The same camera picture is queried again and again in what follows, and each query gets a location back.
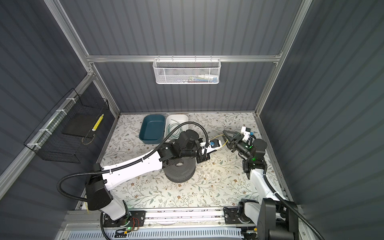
blue container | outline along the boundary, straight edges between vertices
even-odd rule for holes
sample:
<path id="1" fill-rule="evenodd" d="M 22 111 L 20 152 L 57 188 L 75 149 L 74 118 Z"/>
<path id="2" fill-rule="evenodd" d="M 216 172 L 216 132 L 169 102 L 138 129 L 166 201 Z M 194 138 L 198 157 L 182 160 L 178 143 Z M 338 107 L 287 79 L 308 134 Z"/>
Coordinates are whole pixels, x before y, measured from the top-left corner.
<path id="1" fill-rule="evenodd" d="M 148 115 L 141 124 L 139 139 L 145 144 L 159 144 L 164 138 L 165 127 L 166 118 L 163 115 Z"/>

yellow marker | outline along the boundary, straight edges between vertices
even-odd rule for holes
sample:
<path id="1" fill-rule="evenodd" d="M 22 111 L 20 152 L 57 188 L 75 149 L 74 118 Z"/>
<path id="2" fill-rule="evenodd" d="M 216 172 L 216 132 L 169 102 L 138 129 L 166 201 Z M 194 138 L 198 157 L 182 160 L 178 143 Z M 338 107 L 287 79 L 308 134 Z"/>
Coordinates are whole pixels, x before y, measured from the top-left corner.
<path id="1" fill-rule="evenodd" d="M 99 120 L 97 120 L 95 126 L 93 126 L 92 131 L 96 131 L 96 129 L 97 129 L 97 127 L 100 125 L 101 120 L 103 119 L 103 117 L 104 117 L 104 113 L 99 117 Z"/>

corrugated wall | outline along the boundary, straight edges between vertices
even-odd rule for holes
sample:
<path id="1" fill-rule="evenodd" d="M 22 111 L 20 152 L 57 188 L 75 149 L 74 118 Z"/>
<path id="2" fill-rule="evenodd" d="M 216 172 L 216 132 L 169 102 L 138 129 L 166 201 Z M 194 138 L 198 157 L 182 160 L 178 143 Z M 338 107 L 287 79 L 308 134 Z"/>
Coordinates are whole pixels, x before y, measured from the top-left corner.
<path id="1" fill-rule="evenodd" d="M 275 55 L 300 0 L 61 0 L 90 55 Z M 122 112 L 254 110 L 273 63 L 217 85 L 158 85 L 148 63 L 96 63 Z"/>
<path id="2" fill-rule="evenodd" d="M 261 114 L 295 202 L 328 240 L 382 238 L 383 9 L 315 1 Z"/>
<path id="3" fill-rule="evenodd" d="M 23 142 L 52 107 L 78 85 L 86 72 L 41 0 L 0 1 L 0 171 L 19 152 Z M 91 84 L 84 94 L 100 96 Z M 34 157 L 0 200 L 0 239 L 54 239 L 67 210 L 76 201 L 56 191 L 57 181 L 95 163 L 112 114 L 81 164 L 43 161 Z M 80 195 L 84 179 L 71 179 L 64 188 Z"/>
<path id="4" fill-rule="evenodd" d="M 222 63 L 219 84 L 157 84 L 151 63 L 96 63 L 121 112 L 255 110 L 273 63 Z"/>
<path id="5" fill-rule="evenodd" d="M 300 0 L 61 3 L 90 55 L 273 55 Z"/>

perforated round disc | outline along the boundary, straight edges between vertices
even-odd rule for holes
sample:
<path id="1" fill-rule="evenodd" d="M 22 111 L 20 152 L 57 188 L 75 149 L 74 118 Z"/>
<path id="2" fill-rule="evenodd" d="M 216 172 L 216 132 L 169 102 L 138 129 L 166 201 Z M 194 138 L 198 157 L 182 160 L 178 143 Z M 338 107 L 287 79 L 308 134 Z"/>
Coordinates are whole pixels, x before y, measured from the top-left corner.
<path id="1" fill-rule="evenodd" d="M 183 162 L 181 166 L 170 165 L 163 168 L 166 177 L 170 181 L 176 183 L 186 182 L 195 174 L 196 160 L 194 158 L 183 159 Z"/>

floral tablecloth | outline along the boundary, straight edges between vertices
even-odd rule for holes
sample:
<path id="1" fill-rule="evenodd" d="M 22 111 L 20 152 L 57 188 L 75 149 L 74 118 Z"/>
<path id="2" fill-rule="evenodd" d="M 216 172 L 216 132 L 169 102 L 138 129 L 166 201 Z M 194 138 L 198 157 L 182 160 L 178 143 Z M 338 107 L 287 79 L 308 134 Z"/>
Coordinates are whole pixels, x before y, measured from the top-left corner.
<path id="1" fill-rule="evenodd" d="M 129 160 L 155 147 L 143 144 L 138 138 L 145 116 L 120 116 L 101 161 L 102 166 Z M 242 126 L 251 128 L 255 136 L 260 138 L 252 113 L 199 113 L 187 116 L 189 121 L 202 124 L 210 139 L 222 134 L 223 130 L 240 132 Z M 204 138 L 203 132 L 197 126 L 189 125 L 189 129 L 197 131 Z M 280 190 L 268 154 L 265 154 L 265 158 L 268 175 Z M 241 158 L 227 147 L 212 153 L 209 161 L 197 164 L 195 174 L 187 182 L 171 182 L 162 170 L 158 170 L 120 184 L 113 191 L 130 208 L 230 206 L 237 205 L 242 198 L 260 201 L 256 189 L 242 171 Z"/>

